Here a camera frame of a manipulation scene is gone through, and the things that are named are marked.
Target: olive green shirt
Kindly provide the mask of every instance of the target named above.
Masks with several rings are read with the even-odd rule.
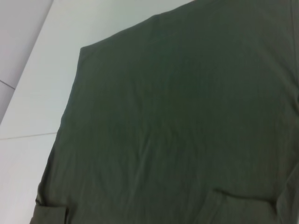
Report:
[[[83,47],[31,223],[295,224],[298,71],[298,0],[197,0]]]

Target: folded garment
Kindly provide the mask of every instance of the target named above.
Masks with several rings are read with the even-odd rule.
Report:
[[[298,71],[298,0],[197,0],[83,47],[31,223],[295,224]]]

